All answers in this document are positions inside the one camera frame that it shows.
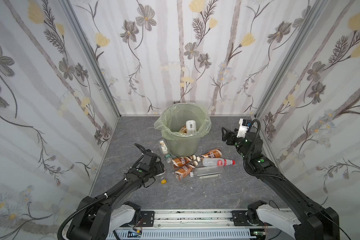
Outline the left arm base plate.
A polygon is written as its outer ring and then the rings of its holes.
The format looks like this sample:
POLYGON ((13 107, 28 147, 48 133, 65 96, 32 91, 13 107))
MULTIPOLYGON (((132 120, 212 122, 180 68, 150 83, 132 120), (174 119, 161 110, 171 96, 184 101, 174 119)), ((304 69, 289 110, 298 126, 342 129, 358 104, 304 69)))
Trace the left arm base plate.
POLYGON ((133 224, 134 228, 150 228, 154 226, 154 211, 142 211, 138 217, 139 219, 133 224))

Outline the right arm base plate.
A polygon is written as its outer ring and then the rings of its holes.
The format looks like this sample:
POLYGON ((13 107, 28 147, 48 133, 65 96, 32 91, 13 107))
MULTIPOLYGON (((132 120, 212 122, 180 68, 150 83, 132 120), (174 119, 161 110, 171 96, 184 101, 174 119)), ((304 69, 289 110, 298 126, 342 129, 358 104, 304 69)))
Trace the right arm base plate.
POLYGON ((265 224, 260 221, 258 215, 250 210, 236 210, 232 211, 231 221, 235 227, 264 227, 265 224))

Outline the red cap water bottle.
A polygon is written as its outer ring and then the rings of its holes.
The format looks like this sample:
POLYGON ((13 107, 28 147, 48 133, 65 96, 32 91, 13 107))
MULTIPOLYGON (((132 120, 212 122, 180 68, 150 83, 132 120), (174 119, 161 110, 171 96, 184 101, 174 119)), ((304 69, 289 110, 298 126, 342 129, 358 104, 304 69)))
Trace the red cap water bottle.
POLYGON ((204 158, 202 160, 204 167, 214 167, 214 166, 230 166, 235 165, 234 160, 228 160, 224 158, 204 158))

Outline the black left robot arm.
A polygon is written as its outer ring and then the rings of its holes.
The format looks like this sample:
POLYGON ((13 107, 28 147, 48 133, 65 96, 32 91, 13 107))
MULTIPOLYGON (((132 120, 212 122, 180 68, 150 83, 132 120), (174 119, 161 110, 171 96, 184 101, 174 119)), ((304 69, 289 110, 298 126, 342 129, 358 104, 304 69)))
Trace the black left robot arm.
POLYGON ((123 179, 94 198, 81 200, 77 210, 63 221, 57 232, 59 240, 104 240, 110 231, 111 213, 127 195, 164 173, 160 156, 139 144, 140 158, 124 173, 123 179))

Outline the clear square bottle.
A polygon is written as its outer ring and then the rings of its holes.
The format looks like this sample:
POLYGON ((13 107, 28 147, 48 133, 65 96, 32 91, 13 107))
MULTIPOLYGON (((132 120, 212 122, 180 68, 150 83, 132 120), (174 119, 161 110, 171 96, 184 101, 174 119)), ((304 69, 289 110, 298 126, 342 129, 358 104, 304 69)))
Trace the clear square bottle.
POLYGON ((224 167, 221 166, 212 166, 212 167, 201 167, 195 168, 191 173, 191 178, 196 179, 209 179, 217 178, 225 173, 224 167))

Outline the clear bottle with crane label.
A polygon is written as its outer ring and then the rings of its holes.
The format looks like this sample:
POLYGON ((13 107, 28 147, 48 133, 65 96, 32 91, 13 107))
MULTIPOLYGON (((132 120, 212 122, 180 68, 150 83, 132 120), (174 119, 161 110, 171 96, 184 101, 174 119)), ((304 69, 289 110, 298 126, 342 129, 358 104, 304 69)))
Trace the clear bottle with crane label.
POLYGON ((172 158, 172 155, 171 155, 165 141, 160 140, 159 145, 160 145, 161 151, 165 157, 166 162, 170 164, 172 162, 173 158, 172 158))

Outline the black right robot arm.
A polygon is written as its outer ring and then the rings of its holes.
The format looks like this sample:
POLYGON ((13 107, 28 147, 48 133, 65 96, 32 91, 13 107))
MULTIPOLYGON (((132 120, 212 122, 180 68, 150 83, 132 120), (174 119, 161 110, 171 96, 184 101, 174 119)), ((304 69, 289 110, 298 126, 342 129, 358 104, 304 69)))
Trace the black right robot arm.
POLYGON ((239 129, 222 128, 222 140, 234 146, 243 159, 244 170, 268 185, 291 209, 287 214, 272 208, 264 201, 248 205, 246 219, 254 226, 267 223, 296 240, 340 239, 339 215, 332 208, 323 208, 292 184, 277 166, 262 153, 260 121, 254 119, 247 125, 244 136, 239 129))

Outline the white label clear bottle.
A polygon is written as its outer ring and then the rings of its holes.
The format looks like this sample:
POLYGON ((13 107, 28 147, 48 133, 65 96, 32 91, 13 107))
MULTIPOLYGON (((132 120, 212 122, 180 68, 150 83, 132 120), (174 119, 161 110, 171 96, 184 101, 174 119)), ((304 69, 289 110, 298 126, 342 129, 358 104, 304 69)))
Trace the white label clear bottle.
POLYGON ((197 132, 197 125, 196 125, 196 121, 194 120, 188 120, 186 121, 186 129, 187 129, 187 134, 194 134, 197 132))

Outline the yellow tea bottle red label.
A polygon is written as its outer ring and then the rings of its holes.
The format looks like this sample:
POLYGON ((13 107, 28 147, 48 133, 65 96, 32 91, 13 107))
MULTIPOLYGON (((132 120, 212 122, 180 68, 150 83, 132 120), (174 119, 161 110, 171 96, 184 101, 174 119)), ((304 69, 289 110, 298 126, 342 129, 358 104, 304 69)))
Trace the yellow tea bottle red label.
POLYGON ((186 126, 182 127, 182 128, 179 130, 179 132, 186 134, 186 133, 187 133, 187 128, 186 128, 186 126))

